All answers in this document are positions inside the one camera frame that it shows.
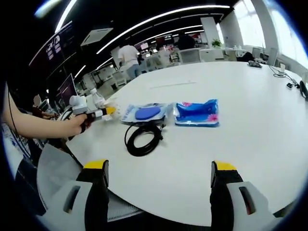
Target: coiled black cable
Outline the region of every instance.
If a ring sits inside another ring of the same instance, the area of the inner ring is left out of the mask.
[[[126,136],[128,131],[134,126],[139,123],[132,124],[125,132],[124,136],[124,143],[127,147],[128,152],[133,156],[145,156],[152,152],[158,145],[159,141],[163,139],[162,136],[162,129],[165,127],[164,124],[159,128],[155,123],[148,122],[145,124],[142,124],[137,130],[133,132],[133,134],[130,136],[128,141],[126,142]],[[150,133],[153,134],[153,139],[145,146],[137,148],[134,144],[135,139],[137,136],[143,134],[143,133]]]

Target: ceiling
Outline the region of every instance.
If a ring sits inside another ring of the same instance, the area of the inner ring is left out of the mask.
[[[127,39],[130,44],[136,44],[149,37],[164,33],[173,29],[178,29],[187,26],[200,25],[200,16],[198,14],[210,14],[214,17],[216,23],[219,23],[223,17],[232,11],[232,7],[238,0],[177,0],[175,1],[105,1],[105,0],[77,0],[72,10],[68,14],[64,25],[73,21],[74,31],[76,32],[76,39],[79,44],[82,43],[86,35],[92,29],[112,27],[113,30],[107,34],[101,41],[94,44],[82,47],[82,53],[75,55],[69,60],[70,72],[75,75],[83,65],[86,68],[80,73],[78,78],[81,78],[85,73],[92,71],[97,66],[110,58],[110,51],[117,47],[122,41]],[[44,18],[36,19],[33,15],[35,10],[43,1],[33,0],[29,1],[29,11],[20,12],[24,15],[24,25],[28,28],[27,38],[24,43],[26,46],[19,46],[22,49],[20,54],[20,61],[22,64],[29,64],[30,60],[37,53],[40,47],[54,34],[57,23],[70,2],[70,0],[62,0],[56,7],[54,7]],[[150,21],[130,32],[123,37],[110,44],[101,53],[96,52],[103,47],[110,40],[131,28],[132,26],[154,17],[156,15],[166,13],[172,10],[197,6],[197,5],[227,5],[231,6],[229,9],[194,9],[173,13],[153,21]]]

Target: computer monitor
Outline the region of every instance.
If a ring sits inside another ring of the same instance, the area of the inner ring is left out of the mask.
[[[77,95],[77,90],[74,84],[74,79],[72,74],[70,74],[66,80],[59,87],[59,92],[61,94],[61,98],[63,99],[65,105],[69,106],[69,99],[72,95]]]
[[[144,50],[144,49],[147,49],[147,48],[149,48],[149,44],[146,42],[146,43],[144,43],[144,44],[141,44],[141,50]]]

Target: blue package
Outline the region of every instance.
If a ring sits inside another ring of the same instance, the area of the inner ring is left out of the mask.
[[[139,112],[142,109],[145,111],[146,109],[155,108],[156,113],[153,113],[153,116],[145,117],[142,115],[140,117]],[[148,103],[145,105],[132,105],[130,104],[125,110],[124,115],[121,118],[121,121],[124,123],[137,123],[137,122],[148,122],[152,120],[161,120],[167,114],[167,110],[169,108],[169,104],[167,103]]]
[[[173,108],[175,124],[178,126],[218,127],[218,100],[206,103],[176,103]]]

